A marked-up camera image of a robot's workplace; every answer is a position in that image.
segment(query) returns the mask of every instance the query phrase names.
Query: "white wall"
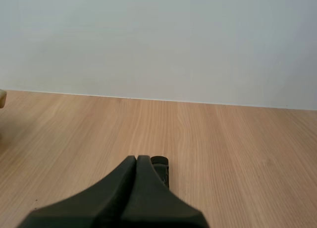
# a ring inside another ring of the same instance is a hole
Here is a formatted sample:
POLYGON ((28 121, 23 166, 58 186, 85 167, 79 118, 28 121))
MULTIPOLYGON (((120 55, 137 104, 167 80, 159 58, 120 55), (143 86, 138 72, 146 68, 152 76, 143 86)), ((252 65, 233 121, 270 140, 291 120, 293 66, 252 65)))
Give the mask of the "white wall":
POLYGON ((0 0, 0 88, 317 110, 316 0, 0 0))

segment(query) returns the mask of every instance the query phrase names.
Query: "black plastic part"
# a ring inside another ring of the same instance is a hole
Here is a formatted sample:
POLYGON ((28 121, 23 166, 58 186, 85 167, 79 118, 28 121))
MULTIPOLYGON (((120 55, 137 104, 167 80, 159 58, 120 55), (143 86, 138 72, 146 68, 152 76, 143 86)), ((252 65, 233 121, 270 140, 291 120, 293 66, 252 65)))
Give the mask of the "black plastic part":
POLYGON ((181 201, 162 183, 149 156, 139 156, 120 227, 208 228, 208 224, 200 211, 181 201))
POLYGON ((108 176, 77 195, 33 211, 19 228, 116 227, 129 199, 136 159, 128 156, 108 176))
POLYGON ((154 156, 151 157, 151 162, 162 182, 169 188, 168 159, 163 156, 154 156))

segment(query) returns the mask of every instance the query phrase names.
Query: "table surface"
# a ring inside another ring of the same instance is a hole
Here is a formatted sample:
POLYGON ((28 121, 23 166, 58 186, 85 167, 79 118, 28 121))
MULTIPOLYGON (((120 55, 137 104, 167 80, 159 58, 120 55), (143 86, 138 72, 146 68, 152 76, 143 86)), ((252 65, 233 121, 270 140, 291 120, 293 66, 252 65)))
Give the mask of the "table surface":
POLYGON ((128 155, 168 157, 211 228, 317 227, 317 112, 19 91, 0 110, 0 227, 128 155))

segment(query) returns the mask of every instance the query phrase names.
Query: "light gray wall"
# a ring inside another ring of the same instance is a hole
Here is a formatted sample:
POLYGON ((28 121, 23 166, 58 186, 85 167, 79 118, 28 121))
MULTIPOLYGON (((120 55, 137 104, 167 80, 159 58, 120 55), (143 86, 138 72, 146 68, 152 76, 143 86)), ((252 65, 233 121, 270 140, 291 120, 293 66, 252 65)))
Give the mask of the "light gray wall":
POLYGON ((316 0, 0 0, 0 88, 317 110, 316 0))

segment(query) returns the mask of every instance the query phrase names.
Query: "wooden object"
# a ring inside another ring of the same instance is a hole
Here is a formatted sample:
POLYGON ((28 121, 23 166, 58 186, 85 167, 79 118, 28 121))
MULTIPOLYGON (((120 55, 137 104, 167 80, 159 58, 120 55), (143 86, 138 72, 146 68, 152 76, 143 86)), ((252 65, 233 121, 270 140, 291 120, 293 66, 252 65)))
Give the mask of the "wooden object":
POLYGON ((317 112, 8 92, 0 227, 162 155, 170 189, 211 228, 317 227, 317 112))
POLYGON ((6 91, 0 89, 0 108, 3 108, 5 105, 6 91))

